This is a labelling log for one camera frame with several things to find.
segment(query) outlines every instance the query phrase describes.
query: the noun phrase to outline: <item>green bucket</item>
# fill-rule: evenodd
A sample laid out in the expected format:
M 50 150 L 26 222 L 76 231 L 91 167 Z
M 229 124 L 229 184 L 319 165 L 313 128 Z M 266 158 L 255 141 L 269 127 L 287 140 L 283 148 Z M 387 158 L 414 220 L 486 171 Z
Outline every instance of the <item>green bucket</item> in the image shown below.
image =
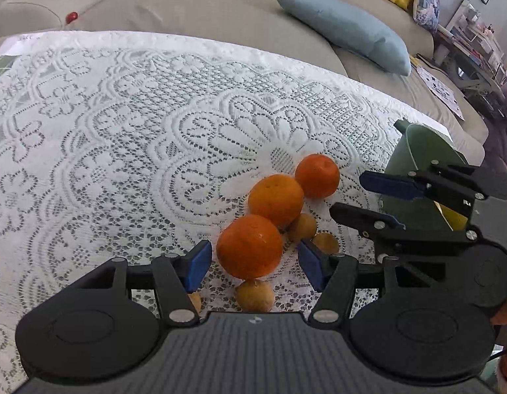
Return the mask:
M 452 148 L 450 140 L 439 132 L 407 120 L 396 121 L 394 127 L 403 135 L 394 148 L 385 173 L 407 176 L 411 171 L 426 170 L 433 160 L 443 164 L 467 164 L 465 157 Z M 452 229 L 438 205 L 428 198 L 408 202 L 383 195 L 382 200 L 383 211 L 395 216 L 408 229 Z

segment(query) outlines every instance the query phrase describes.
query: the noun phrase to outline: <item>purple cloth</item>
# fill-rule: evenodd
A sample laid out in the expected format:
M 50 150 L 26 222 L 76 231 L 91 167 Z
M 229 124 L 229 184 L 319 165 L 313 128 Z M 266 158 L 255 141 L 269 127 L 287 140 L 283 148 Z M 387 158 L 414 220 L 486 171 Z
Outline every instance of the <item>purple cloth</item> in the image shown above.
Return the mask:
M 501 90 L 504 92 L 507 105 L 507 83 Z M 485 152 L 499 156 L 507 165 L 507 120 L 484 121 L 489 129 L 489 136 L 484 144 Z

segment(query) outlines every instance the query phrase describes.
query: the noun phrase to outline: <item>white lace tablecloth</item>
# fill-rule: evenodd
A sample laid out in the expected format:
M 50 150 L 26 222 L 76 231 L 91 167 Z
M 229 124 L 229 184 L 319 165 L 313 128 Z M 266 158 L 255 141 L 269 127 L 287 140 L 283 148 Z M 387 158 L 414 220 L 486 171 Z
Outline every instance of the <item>white lace tablecloth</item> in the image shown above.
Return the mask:
M 147 264 L 184 253 L 246 212 L 262 177 L 293 174 L 323 153 L 338 191 L 305 204 L 344 252 L 370 262 L 371 243 L 337 226 L 329 205 L 378 209 L 358 176 L 382 170 L 406 117 L 444 127 L 383 93 L 280 55 L 186 36 L 43 33 L 6 42 L 21 55 L 0 77 L 0 393 L 25 376 L 19 318 L 118 255 Z M 275 310 L 316 299 L 286 244 L 267 279 Z M 234 309 L 240 281 L 213 263 L 204 310 Z M 374 292 L 358 292 L 356 306 Z M 152 292 L 135 295 L 153 308 Z

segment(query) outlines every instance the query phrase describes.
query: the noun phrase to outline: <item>ridged gray surface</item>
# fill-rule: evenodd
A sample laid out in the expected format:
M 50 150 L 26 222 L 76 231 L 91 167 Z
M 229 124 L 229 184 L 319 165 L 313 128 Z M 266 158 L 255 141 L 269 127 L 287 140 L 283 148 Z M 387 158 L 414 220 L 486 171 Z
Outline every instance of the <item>ridged gray surface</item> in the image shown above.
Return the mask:
M 17 394 L 488 394 L 473 379 L 442 388 L 385 379 L 357 361 L 343 337 L 312 329 L 299 314 L 213 313 L 175 330 L 157 354 L 118 379 L 60 387 L 38 379 Z

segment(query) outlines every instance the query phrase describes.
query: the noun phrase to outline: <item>sofa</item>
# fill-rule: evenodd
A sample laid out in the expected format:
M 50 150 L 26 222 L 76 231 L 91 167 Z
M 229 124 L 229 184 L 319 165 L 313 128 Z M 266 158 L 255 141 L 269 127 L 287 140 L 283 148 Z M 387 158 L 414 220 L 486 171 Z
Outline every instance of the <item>sofa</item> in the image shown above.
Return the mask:
M 343 0 L 376 16 L 405 42 L 411 55 L 431 59 L 431 34 L 388 0 Z M 66 16 L 78 19 L 66 24 Z M 447 127 L 455 146 L 479 165 L 487 127 L 459 89 L 441 71 L 424 66 L 455 94 L 465 120 L 427 88 L 415 70 L 409 77 L 331 44 L 291 17 L 276 0 L 5 0 L 0 6 L 0 37 L 38 30 L 131 30 L 192 35 L 274 52 L 348 76 L 397 98 Z

